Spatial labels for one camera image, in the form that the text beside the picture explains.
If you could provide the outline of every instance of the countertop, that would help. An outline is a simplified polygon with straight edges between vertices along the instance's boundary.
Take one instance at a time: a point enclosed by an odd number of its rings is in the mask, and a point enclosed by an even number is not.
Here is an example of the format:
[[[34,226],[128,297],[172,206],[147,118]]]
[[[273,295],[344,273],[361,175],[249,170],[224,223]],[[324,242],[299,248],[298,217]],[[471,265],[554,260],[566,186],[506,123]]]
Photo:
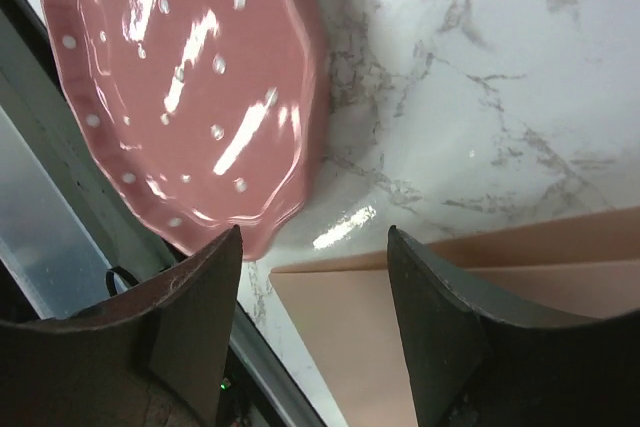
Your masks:
[[[30,0],[41,13],[39,0]],[[329,427],[346,423],[269,271],[640,204],[640,0],[319,0],[333,104],[308,206],[239,300]]]

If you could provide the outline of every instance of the brown cardboard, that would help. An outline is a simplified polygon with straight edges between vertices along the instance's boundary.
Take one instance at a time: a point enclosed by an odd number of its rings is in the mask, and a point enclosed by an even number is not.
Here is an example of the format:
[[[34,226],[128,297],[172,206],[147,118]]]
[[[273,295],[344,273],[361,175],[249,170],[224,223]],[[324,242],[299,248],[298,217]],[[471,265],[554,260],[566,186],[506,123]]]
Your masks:
[[[433,243],[529,300],[604,318],[640,308],[640,208]],[[271,282],[350,427],[415,426],[386,252],[275,269]]]

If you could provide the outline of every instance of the metal frame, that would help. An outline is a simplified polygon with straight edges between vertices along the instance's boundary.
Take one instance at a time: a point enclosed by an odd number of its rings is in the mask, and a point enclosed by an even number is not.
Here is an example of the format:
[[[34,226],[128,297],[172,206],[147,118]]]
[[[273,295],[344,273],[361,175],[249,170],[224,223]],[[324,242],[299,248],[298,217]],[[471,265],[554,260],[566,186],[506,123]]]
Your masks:
[[[142,279],[172,265],[175,251],[130,214],[95,166],[62,95],[45,26],[27,0],[0,0],[0,86],[0,103],[112,265]],[[257,407],[272,409],[261,412],[268,421],[325,425],[239,303],[230,347]]]

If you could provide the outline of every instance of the glossy plate surface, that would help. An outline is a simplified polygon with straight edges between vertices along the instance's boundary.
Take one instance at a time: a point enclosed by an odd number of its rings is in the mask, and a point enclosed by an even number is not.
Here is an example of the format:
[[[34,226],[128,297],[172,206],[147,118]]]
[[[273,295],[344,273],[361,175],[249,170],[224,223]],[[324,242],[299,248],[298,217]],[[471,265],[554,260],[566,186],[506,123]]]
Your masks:
[[[260,257],[322,154],[315,0],[42,0],[67,99],[135,215],[191,254],[233,224]]]

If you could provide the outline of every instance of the white marble surface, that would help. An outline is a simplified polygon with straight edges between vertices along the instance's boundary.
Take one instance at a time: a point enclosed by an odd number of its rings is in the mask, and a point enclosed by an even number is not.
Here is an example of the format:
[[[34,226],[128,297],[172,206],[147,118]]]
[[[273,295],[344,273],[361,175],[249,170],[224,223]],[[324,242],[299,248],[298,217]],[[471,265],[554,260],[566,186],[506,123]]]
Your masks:
[[[239,299],[337,427],[270,269],[383,249],[391,224],[429,241],[640,204],[640,0],[319,1],[327,159]]]

